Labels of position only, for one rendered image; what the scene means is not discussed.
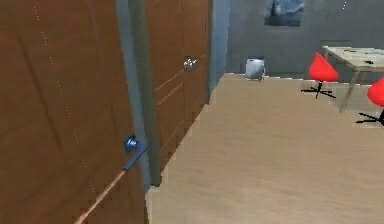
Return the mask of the brown panelled room door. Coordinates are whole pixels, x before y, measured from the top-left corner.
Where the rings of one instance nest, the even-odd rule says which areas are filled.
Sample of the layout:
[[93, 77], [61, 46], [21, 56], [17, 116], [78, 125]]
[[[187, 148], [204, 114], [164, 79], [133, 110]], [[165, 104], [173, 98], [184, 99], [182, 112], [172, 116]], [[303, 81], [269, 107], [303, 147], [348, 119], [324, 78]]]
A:
[[[145, 0], [145, 11], [164, 168], [204, 105], [210, 0]], [[187, 58], [197, 59], [192, 70]]]

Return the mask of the pale grey round bin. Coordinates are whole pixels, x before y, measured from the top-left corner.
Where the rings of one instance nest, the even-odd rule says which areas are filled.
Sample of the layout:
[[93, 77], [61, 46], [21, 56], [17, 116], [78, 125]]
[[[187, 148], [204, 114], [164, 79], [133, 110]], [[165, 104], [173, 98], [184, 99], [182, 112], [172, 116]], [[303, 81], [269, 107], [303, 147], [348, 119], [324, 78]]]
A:
[[245, 78], [261, 81], [265, 76], [265, 65], [261, 59], [248, 59], [246, 62]]

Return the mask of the brown wooden room door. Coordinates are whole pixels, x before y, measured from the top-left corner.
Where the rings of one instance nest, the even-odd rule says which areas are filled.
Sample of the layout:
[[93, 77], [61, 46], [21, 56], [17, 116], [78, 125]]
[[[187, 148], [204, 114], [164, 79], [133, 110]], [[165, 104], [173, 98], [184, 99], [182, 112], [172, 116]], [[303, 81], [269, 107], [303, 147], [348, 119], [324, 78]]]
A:
[[116, 0], [0, 0], [0, 224], [148, 224]]

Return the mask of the red swivel chair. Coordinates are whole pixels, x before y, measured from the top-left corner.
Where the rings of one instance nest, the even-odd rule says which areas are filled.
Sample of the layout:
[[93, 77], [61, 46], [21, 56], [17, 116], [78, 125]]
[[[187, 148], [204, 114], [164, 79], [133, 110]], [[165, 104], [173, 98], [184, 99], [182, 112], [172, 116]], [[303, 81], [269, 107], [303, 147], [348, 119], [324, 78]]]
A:
[[361, 116], [365, 116], [365, 120], [359, 120], [359, 123], [375, 123], [379, 122], [384, 126], [384, 77], [374, 82], [367, 90], [368, 99], [375, 105], [382, 108], [379, 117], [373, 117], [368, 114], [360, 113]]
[[320, 53], [316, 52], [314, 54], [314, 59], [310, 64], [308, 74], [312, 80], [318, 82], [318, 85], [317, 87], [302, 89], [302, 92], [313, 92], [316, 94], [315, 98], [318, 98], [320, 94], [326, 95], [330, 98], [335, 98], [331, 90], [323, 90], [322, 86], [324, 82], [337, 81], [339, 78], [339, 73]]

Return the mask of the pale wooden table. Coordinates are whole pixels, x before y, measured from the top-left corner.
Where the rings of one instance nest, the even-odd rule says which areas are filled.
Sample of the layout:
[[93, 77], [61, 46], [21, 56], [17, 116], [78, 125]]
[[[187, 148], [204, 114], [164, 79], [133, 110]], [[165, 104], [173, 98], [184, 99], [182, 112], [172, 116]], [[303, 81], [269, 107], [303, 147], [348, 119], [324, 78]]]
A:
[[328, 58], [332, 55], [342, 63], [348, 65], [353, 70], [353, 76], [345, 96], [342, 98], [339, 106], [339, 112], [342, 113], [348, 100], [363, 73], [384, 72], [384, 50], [375, 48], [354, 48], [354, 47], [334, 47], [323, 46], [324, 56]]

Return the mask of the blue framed wall picture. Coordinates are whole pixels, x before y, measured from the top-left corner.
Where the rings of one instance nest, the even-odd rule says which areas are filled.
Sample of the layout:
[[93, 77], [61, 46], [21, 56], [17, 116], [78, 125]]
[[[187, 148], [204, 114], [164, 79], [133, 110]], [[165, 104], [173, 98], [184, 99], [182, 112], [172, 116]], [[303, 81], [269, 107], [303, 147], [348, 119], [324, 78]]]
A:
[[304, 0], [267, 0], [264, 24], [298, 27], [303, 17]]

